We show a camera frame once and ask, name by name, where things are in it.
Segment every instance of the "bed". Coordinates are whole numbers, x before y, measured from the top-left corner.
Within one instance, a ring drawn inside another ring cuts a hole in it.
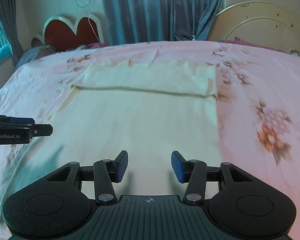
[[[52,19],[61,20],[55,22],[58,26],[70,25],[64,18]],[[86,24],[90,27],[91,21],[86,19]],[[70,26],[75,33],[75,25]],[[67,41],[69,48],[64,42],[53,43],[49,29],[47,23],[33,46],[52,45],[65,51],[82,44]],[[94,40],[86,45],[97,42],[98,30],[96,23],[88,35]],[[229,36],[215,35],[218,32],[215,25],[210,39]],[[258,43],[253,38],[247,41]],[[269,43],[259,45],[271,47]],[[286,50],[297,47],[300,49],[299,43],[291,43]],[[181,88],[195,90],[197,97],[180,95],[173,82],[165,82],[169,78],[165,69],[181,78],[173,65],[189,77]],[[157,87],[177,91],[177,96],[149,91],[153,89],[149,66],[157,71]],[[120,83],[115,75],[118,71],[129,77],[129,84]],[[87,79],[93,75],[97,88]],[[149,87],[144,89],[140,80]],[[119,86],[137,89],[123,91]],[[29,145],[0,146],[0,239],[10,236],[1,215],[4,200],[69,161],[91,165],[127,150],[130,166],[125,181],[115,185],[118,195],[181,194],[184,187],[166,171],[172,150],[178,150],[185,158],[198,158],[210,166],[234,163],[285,193],[297,207],[290,236],[300,240],[299,57],[215,41],[147,42],[61,52],[25,64],[13,74],[0,90],[2,113],[51,123],[54,133]],[[69,136],[75,130],[76,135]],[[82,185],[82,191],[94,197],[89,183]],[[216,185],[207,187],[206,198],[216,192]]]

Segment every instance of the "electrical wire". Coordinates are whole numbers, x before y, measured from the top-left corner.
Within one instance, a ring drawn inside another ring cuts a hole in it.
[[[87,5],[85,5],[85,6],[80,6],[80,5],[78,4],[78,1],[77,1],[77,0],[75,0],[75,3],[76,3],[76,5],[77,5],[78,7],[84,8],[84,9],[85,9],[86,14],[87,14],[87,17],[88,17],[89,25],[90,25],[90,27],[91,27],[91,29],[92,29],[92,31],[93,31],[93,34],[95,35],[95,37],[97,38],[98,42],[100,43],[99,37],[96,35],[96,33],[95,33],[95,31],[94,31],[94,29],[93,29],[93,27],[92,27],[92,24],[91,24],[91,22],[90,22],[90,16],[89,16],[89,13],[88,13],[87,10],[86,10],[86,7],[91,3],[91,0],[89,0],[89,2],[87,3]]]

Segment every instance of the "gray curtain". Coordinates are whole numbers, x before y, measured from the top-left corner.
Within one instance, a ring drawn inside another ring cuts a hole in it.
[[[222,0],[175,0],[175,36],[205,41]]]
[[[205,40],[221,0],[103,0],[111,45]]]
[[[0,22],[11,47],[13,63],[16,65],[23,54],[17,35],[16,0],[0,0]]]

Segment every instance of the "metal pivot screw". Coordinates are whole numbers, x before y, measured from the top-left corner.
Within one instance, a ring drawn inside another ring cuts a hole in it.
[[[191,202],[197,202],[201,199],[201,196],[199,194],[192,193],[192,194],[188,194],[186,196],[186,199]]]
[[[114,199],[114,196],[112,194],[109,194],[109,193],[104,193],[104,194],[101,194],[98,199],[102,202],[109,202],[111,200]]]

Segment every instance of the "blue pillow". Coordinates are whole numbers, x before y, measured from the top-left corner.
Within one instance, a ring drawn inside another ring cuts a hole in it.
[[[37,59],[38,54],[43,49],[50,49],[51,52],[55,52],[55,49],[52,46],[39,46],[39,47],[35,47],[32,49],[27,49],[23,53],[21,59],[19,59],[17,65],[16,65],[16,69],[18,69],[19,67],[21,67],[22,65],[24,65],[26,63],[35,61]]]

